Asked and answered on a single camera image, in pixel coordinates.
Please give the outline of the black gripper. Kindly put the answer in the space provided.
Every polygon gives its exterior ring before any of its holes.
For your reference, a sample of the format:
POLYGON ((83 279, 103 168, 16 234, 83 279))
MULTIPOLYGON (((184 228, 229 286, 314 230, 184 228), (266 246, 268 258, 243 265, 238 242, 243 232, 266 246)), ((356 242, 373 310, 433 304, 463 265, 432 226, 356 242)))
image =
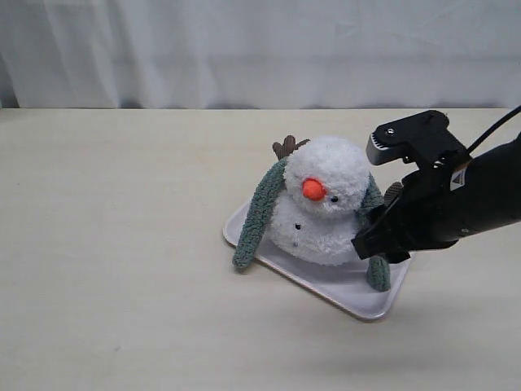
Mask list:
POLYGON ((389 264, 412 251, 445 249, 476 233, 476 180, 468 169, 418 170, 403 178, 387 207, 357 214, 352 239, 360 259, 383 255, 389 264))

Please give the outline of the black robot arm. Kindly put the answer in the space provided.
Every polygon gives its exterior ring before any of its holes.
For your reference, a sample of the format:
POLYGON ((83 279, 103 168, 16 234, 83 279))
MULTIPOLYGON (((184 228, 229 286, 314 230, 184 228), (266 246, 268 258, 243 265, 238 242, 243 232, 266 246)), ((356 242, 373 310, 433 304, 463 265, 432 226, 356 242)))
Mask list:
POLYGON ((447 130, 391 125, 370 136, 367 152, 376 165, 403 159, 418 168, 353 239, 361 259, 384 255, 399 263, 520 220, 519 138, 473 157, 447 130))

